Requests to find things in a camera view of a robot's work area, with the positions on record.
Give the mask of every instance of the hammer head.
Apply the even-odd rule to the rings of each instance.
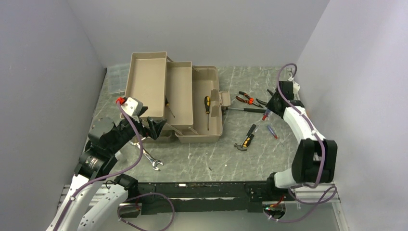
[[[239,145],[237,143],[234,144],[234,147],[236,147],[240,151],[246,151],[247,150],[246,148],[242,147],[241,145]]]

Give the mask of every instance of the red cap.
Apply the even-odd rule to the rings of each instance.
[[[120,105],[122,105],[122,104],[124,104],[124,103],[126,102],[126,100],[125,100],[124,98],[122,98],[122,97],[119,97],[119,98],[116,100],[116,103],[117,103],[117,102],[119,102]]]

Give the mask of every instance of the yellow screwdriver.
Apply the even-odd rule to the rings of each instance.
[[[204,97],[205,113],[207,113],[207,131],[210,130],[210,97]]]

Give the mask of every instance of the wrench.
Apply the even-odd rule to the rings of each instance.
[[[140,150],[140,145],[139,143],[133,143],[132,141],[129,141],[129,143],[133,146],[136,146],[137,148],[139,148]],[[147,157],[147,159],[149,159],[150,163],[153,166],[153,170],[155,171],[160,171],[160,169],[157,167],[157,165],[164,165],[163,162],[161,160],[156,160],[152,157],[152,155],[150,155],[150,153],[148,151],[146,151],[146,149],[143,148],[143,154],[145,157]]]

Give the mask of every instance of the hammer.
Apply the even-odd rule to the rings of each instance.
[[[245,143],[246,139],[252,134],[252,132],[255,130],[256,125],[252,124],[251,128],[249,129],[248,133],[245,136],[245,139],[243,139],[243,141],[241,142],[240,145],[238,145],[237,143],[234,144],[234,147],[236,147],[238,150],[240,151],[246,151],[246,147],[243,147],[243,144]]]

